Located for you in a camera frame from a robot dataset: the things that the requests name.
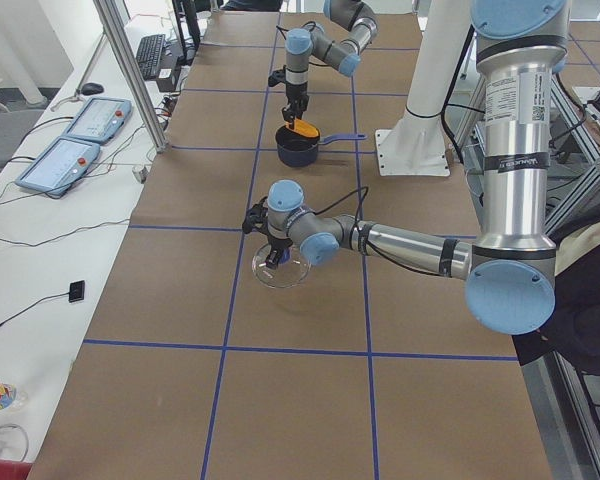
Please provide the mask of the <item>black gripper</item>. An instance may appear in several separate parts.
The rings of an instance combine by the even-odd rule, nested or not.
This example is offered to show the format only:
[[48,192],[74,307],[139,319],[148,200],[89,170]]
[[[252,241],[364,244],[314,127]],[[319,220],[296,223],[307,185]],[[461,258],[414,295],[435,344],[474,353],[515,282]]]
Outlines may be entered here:
[[294,115],[297,119],[303,118],[309,103],[307,87],[307,82],[302,84],[286,83],[286,97],[288,104],[281,110],[285,122],[293,124]]
[[280,239],[277,237],[269,236],[268,243],[270,245],[269,254],[266,257],[266,267],[269,269],[277,268],[277,258],[279,258],[278,265],[282,266],[289,261],[290,248],[293,242],[288,239]]

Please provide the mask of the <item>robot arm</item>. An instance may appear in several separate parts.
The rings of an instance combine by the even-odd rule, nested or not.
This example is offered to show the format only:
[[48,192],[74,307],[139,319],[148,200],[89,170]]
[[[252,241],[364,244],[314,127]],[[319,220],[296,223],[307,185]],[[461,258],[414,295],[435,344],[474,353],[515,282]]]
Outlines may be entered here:
[[291,247],[312,265],[341,248],[377,255],[408,270],[463,280],[469,311],[491,330],[539,329],[555,308],[556,247],[545,229],[550,92],[567,53],[570,8],[567,1],[433,2],[403,117],[375,134],[382,175],[446,175],[440,132],[446,96],[464,50],[476,47],[486,92],[483,210],[473,243],[355,215],[323,218],[305,204],[299,184],[280,180],[265,207],[269,264]]
[[326,1],[323,13],[344,28],[348,37],[337,42],[326,35],[316,22],[307,22],[286,33],[286,64],[269,77],[271,86],[282,83],[287,105],[284,120],[293,127],[308,107],[308,71],[311,58],[323,62],[340,74],[351,77],[361,62],[361,54],[378,34],[378,22],[372,8],[363,1]]

